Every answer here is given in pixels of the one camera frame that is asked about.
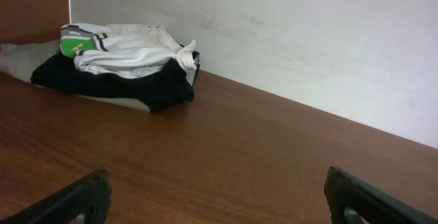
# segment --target black garment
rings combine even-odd
[[[172,105],[193,101],[193,88],[186,75],[174,59],[161,71],[146,77],[125,79],[114,73],[94,75],[76,70],[73,59],[57,53],[32,73],[31,83],[68,94],[138,99],[147,104],[151,112],[160,112]]]

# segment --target brown wooden surface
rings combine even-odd
[[[200,72],[161,114],[0,75],[0,219],[93,169],[107,223],[330,223],[329,166],[438,216],[438,150]]]
[[[60,37],[68,0],[0,0],[0,42],[26,44]]]

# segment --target wooden headboard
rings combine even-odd
[[[26,44],[60,37],[68,0],[0,0],[0,42]]]

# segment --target folded clothing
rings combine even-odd
[[[160,112],[172,105],[193,101],[193,88],[186,75],[173,59],[167,61],[161,71],[146,77],[125,79],[113,73],[95,75],[77,71],[71,58],[57,53],[32,73],[31,83],[67,94],[138,99],[147,104],[151,112]]]
[[[185,47],[178,45],[163,25],[75,23],[61,28],[62,53],[74,57],[77,70],[96,75],[145,77],[160,71],[171,58],[183,70],[194,71],[195,46],[195,40]]]

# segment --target wall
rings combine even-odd
[[[161,22],[205,71],[438,147],[437,1],[71,3],[74,22]]]
[[[26,44],[60,37],[68,0],[0,0],[0,42]]]

